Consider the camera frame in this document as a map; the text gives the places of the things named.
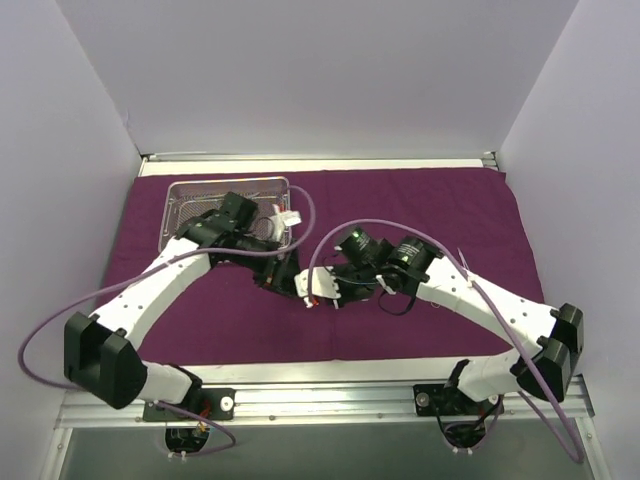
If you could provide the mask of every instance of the white backdrop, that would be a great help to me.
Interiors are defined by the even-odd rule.
[[[18,346],[99,284],[140,159],[53,1],[3,2],[0,65],[1,476],[35,479],[62,393],[22,375]],[[29,355],[57,379],[62,324]]]
[[[576,0],[58,0],[143,153],[478,157]]]
[[[501,152],[547,301],[585,312],[581,368],[615,478],[640,472],[640,3],[580,0]]]

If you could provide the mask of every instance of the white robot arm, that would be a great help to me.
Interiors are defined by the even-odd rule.
[[[386,240],[376,242],[355,226],[346,231],[335,248],[349,264],[314,268],[314,297],[327,298],[339,308],[371,297],[370,282],[375,279],[384,294],[408,295],[408,309],[415,300],[444,306],[513,346],[487,302],[473,287],[475,282],[507,319],[511,333],[534,360],[556,399],[564,399],[583,345],[582,312],[576,307],[565,304],[556,309],[515,295],[468,270],[463,276],[437,248],[416,237],[405,237],[393,246]],[[296,287],[298,295],[310,306],[307,280],[305,270],[296,277]],[[473,402],[520,390],[547,400],[515,348],[461,362],[449,382]]]
[[[251,269],[261,288],[296,297],[293,277],[300,271],[297,252],[279,253],[279,238],[273,233],[269,240],[249,234],[257,208],[251,200],[227,194],[220,209],[189,220],[169,240],[145,270],[159,270],[157,273],[132,284],[89,316],[74,314],[65,325],[65,376],[114,408],[140,398],[181,405],[190,411],[198,409],[202,386],[198,377],[177,365],[142,361],[137,350],[167,307],[220,261]],[[291,226],[298,223],[299,214],[276,211],[270,219],[274,226],[282,222]],[[279,236],[284,228],[274,227],[273,231]],[[221,255],[207,250],[188,256],[211,247],[261,252],[262,256]]]

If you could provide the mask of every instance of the metal wire basket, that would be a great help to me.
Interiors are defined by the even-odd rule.
[[[227,192],[235,192],[257,202],[258,218],[273,215],[274,205],[278,205],[282,210],[291,209],[289,181],[285,177],[175,182],[169,186],[167,192],[158,242],[159,251],[164,249],[185,221],[212,208],[219,208]],[[256,221],[252,234],[266,239],[271,235],[271,228],[268,221]],[[290,242],[291,229],[288,228],[282,237],[281,245],[285,247]]]

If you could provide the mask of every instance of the purple cable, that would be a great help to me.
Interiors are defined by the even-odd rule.
[[[48,385],[50,387],[64,388],[64,389],[68,389],[68,390],[81,390],[80,388],[78,388],[75,385],[70,385],[70,384],[66,384],[66,383],[59,383],[59,382],[56,382],[56,381],[53,381],[53,380],[48,380],[48,379],[46,379],[44,377],[41,377],[40,375],[35,373],[33,370],[31,370],[31,368],[29,368],[29,366],[26,364],[26,361],[25,361],[25,358],[24,358],[24,354],[25,354],[25,351],[27,349],[27,346],[29,345],[29,342],[31,342],[33,337],[35,337],[40,330],[42,330],[49,323],[51,323],[55,318],[57,318],[58,316],[62,315],[67,310],[70,310],[73,307],[76,307],[77,305],[80,305],[81,303],[86,302],[87,300],[91,300],[93,298],[101,297],[101,296],[107,295],[109,293],[118,292],[118,291],[128,287],[129,285],[132,285],[132,284],[137,283],[137,282],[139,282],[141,280],[144,280],[145,278],[149,278],[151,275],[154,275],[154,274],[158,273],[160,270],[163,270],[163,269],[167,268],[170,264],[173,264],[175,262],[179,262],[180,260],[184,260],[185,258],[192,257],[194,255],[209,254],[209,253],[226,253],[226,254],[232,254],[232,255],[244,255],[244,256],[247,256],[247,257],[273,257],[273,256],[280,255],[282,253],[286,253],[286,252],[289,252],[291,250],[294,250],[294,249],[298,248],[298,246],[300,246],[300,244],[302,244],[302,242],[304,242],[309,237],[309,235],[311,234],[311,231],[313,230],[313,227],[315,226],[315,223],[316,223],[316,207],[315,207],[315,204],[313,203],[313,199],[311,198],[311,195],[309,195],[309,193],[304,188],[298,187],[296,185],[290,185],[289,188],[293,189],[293,190],[297,190],[300,193],[302,193],[302,195],[305,197],[305,199],[307,200],[307,202],[309,204],[309,224],[307,226],[307,229],[304,231],[304,233],[302,234],[302,236],[300,237],[300,239],[297,242],[292,243],[291,245],[289,245],[286,248],[282,248],[280,250],[274,250],[274,251],[271,251],[271,252],[247,252],[247,251],[244,251],[244,250],[234,250],[234,249],[231,249],[231,248],[202,248],[200,250],[194,250],[192,252],[183,253],[182,255],[178,255],[177,257],[173,257],[171,260],[167,261],[166,263],[164,263],[162,265],[158,265],[157,267],[154,267],[151,270],[148,270],[148,271],[138,275],[137,277],[130,278],[129,280],[125,280],[123,282],[117,283],[115,285],[111,285],[109,287],[101,288],[100,290],[96,290],[95,292],[92,292],[92,293],[88,293],[88,294],[84,295],[83,297],[79,298],[78,300],[70,303],[66,307],[63,307],[60,310],[58,310],[57,312],[55,312],[53,315],[51,315],[50,317],[45,319],[42,323],[40,323],[36,328],[34,328],[29,333],[29,335],[27,335],[27,337],[23,340],[22,344],[20,345],[20,348],[18,349],[18,365],[20,366],[20,370],[22,370],[22,372],[25,375],[27,375],[31,379],[35,380],[36,382],[42,383],[44,385]]]
[[[346,227],[350,227],[351,225],[358,225],[362,223],[374,223],[378,225],[387,225],[389,227],[394,227],[400,230],[404,230],[406,232],[409,232],[413,235],[416,235],[422,238],[423,240],[436,246],[451,261],[454,267],[456,267],[456,270],[458,270],[460,275],[462,275],[462,278],[464,278],[467,281],[469,280],[467,276],[467,271],[462,267],[462,265],[460,265],[460,262],[458,262],[456,257],[454,257],[453,254],[435,238],[427,235],[426,233],[422,233],[421,231],[416,230],[415,228],[402,225],[401,223],[396,223],[396,222],[391,222],[389,220],[382,220],[382,219],[376,219],[376,218],[363,218],[359,220],[351,220],[349,222],[343,223],[342,225],[338,225],[336,228],[334,228],[329,233],[327,233],[324,236],[324,238],[320,240],[320,243],[318,243],[318,246],[316,247],[316,249],[313,252],[313,255],[311,256],[311,261],[309,262],[309,278],[307,283],[307,292],[309,292],[309,300],[313,301],[313,295],[312,295],[313,268],[315,267],[316,262],[318,261],[318,257],[320,255],[320,251],[322,250],[322,247],[327,243],[327,241],[329,241],[331,237],[333,237],[340,230],[343,230]],[[493,300],[491,300],[491,297],[487,295],[487,292],[485,292],[484,289],[480,285],[478,285],[475,281],[471,281],[471,285],[478,292],[480,297],[482,297],[482,299],[485,301],[485,303],[487,304],[491,312],[493,312],[496,319],[498,320],[498,323],[500,323],[500,326],[502,326],[505,333],[511,340],[511,343],[513,344],[515,349],[518,351],[518,353],[524,360],[525,364],[533,374],[533,377],[536,379],[536,382],[538,382],[538,384],[540,385],[542,392],[544,393],[545,397],[548,399],[549,403],[553,407],[553,410],[556,412],[556,414],[560,418],[560,421],[562,422],[563,427],[566,429],[567,433],[569,434],[569,437],[571,437],[571,441],[575,446],[575,451],[573,451],[570,448],[570,446],[567,444],[565,439],[560,435],[560,432],[558,432],[558,430],[556,429],[555,425],[553,425],[540,410],[534,409],[534,411],[538,414],[540,419],[549,428],[549,430],[551,430],[551,432],[555,435],[555,437],[560,442],[560,445],[562,445],[562,448],[565,450],[565,452],[567,452],[567,455],[569,455],[569,457],[571,457],[571,459],[574,462],[583,463],[585,454],[584,454],[584,448],[582,446],[582,442],[580,441],[580,437],[578,433],[575,431],[575,429],[573,428],[571,421],[569,420],[567,415],[564,413],[564,410],[562,410],[560,403],[558,402],[555,395],[549,388],[549,385],[547,385],[547,382],[545,382],[544,378],[542,377],[540,370],[538,370],[538,367],[536,367],[535,363],[533,363],[531,356],[527,354],[524,346],[522,345],[522,342],[520,342],[518,337],[513,333],[513,331],[511,330],[511,327],[509,327],[509,323],[504,318],[504,316],[500,313],[496,304],[493,302]],[[519,392],[519,393],[520,395],[522,395],[523,398],[527,399],[524,393],[522,392]]]
[[[233,433],[231,433],[231,431],[226,428],[223,427],[222,425],[209,420],[208,418],[203,417],[202,415],[198,415],[197,413],[191,413],[188,410],[184,410],[180,407],[176,407],[175,405],[171,405],[170,403],[166,403],[166,402],[156,402],[156,404],[166,410],[169,410],[170,412],[173,412],[177,415],[181,415],[183,417],[188,417],[188,418],[192,418],[193,420],[197,420],[199,422],[202,423],[206,423],[207,425],[209,425],[212,428],[215,428],[216,430],[219,430],[220,432],[224,433],[227,437],[229,437],[230,442],[229,443],[225,443],[224,445],[220,445],[219,447],[211,447],[211,448],[207,448],[207,449],[203,449],[200,450],[199,452],[194,452],[194,453],[188,453],[186,456],[187,457],[199,457],[199,456],[203,456],[203,455],[209,455],[211,453],[217,453],[217,452],[221,452],[223,450],[228,450],[229,448],[235,447],[236,444],[238,443],[238,441],[236,440],[236,437]]]

